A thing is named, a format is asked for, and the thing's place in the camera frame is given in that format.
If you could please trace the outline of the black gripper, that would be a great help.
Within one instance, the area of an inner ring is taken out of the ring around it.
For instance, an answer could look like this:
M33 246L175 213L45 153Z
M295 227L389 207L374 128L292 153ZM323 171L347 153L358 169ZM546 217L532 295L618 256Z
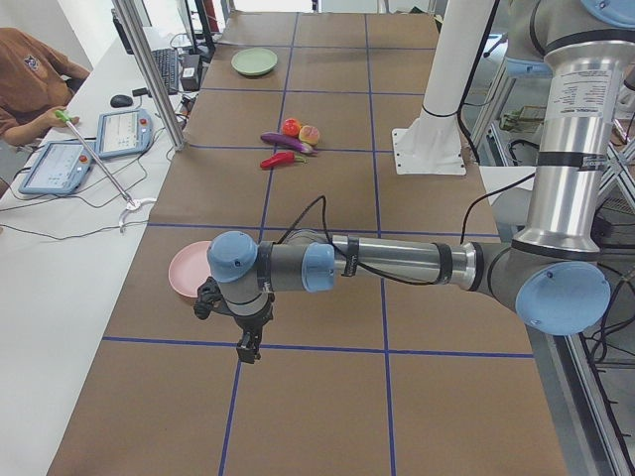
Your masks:
M249 347L251 352L251 363L256 363L261 359L260 343L264 326L273 319L273 306L266 304L262 309L250 315L237 315L234 317L235 323L242 329L242 336L236 345L238 358L242 363L249 362Z

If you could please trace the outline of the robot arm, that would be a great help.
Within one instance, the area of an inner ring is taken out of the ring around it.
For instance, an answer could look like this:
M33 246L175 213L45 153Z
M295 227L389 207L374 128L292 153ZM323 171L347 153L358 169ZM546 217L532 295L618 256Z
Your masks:
M367 272L414 285L489 296L527 325L572 335L597 323L611 288L590 229L617 96L634 59L630 1L514 1L507 60L552 74L527 222L509 245L417 243L290 228L276 242L229 231L209 245L210 275L194 313L234 319L242 362L259 356L276 293L330 290Z

